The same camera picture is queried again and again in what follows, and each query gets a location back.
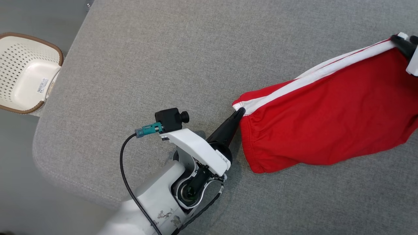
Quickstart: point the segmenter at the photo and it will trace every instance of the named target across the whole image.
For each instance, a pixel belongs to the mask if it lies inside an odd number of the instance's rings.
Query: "folded clothing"
[[[251,169],[330,165],[405,143],[418,127],[418,78],[394,47],[384,40],[241,95],[233,107],[246,109],[240,127]]]

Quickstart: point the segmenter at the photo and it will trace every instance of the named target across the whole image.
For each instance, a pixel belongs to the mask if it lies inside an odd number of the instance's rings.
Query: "gray floor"
[[[29,34],[66,54],[86,15],[85,0],[0,0],[0,33]],[[112,211],[53,187],[32,160],[37,117],[0,110],[0,231],[95,234]]]

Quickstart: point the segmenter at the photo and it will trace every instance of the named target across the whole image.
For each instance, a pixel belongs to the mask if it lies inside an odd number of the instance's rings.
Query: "white label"
[[[45,89],[46,84],[48,83],[48,81],[49,81],[48,79],[43,78],[42,81],[41,81],[41,84],[39,84],[38,90],[36,92],[42,94],[43,90]]]
[[[229,168],[231,167],[231,162],[227,159],[227,157],[225,157],[221,152],[219,152],[219,150],[215,151],[221,158],[222,160],[227,164],[227,170],[229,170]]]

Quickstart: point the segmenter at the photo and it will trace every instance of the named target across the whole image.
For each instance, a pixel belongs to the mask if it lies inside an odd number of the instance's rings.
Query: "red fabric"
[[[357,62],[258,108],[241,120],[255,173],[297,163],[330,165],[405,143],[418,128],[418,78],[397,49]],[[262,97],[293,81],[243,94]]]

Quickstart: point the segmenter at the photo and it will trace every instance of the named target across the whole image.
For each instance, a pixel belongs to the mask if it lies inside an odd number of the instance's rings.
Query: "barcode sticker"
[[[41,81],[41,84],[39,84],[38,90],[36,92],[42,94],[43,90],[45,89],[46,84],[48,83],[48,81],[49,81],[48,79],[43,78],[42,81]]]

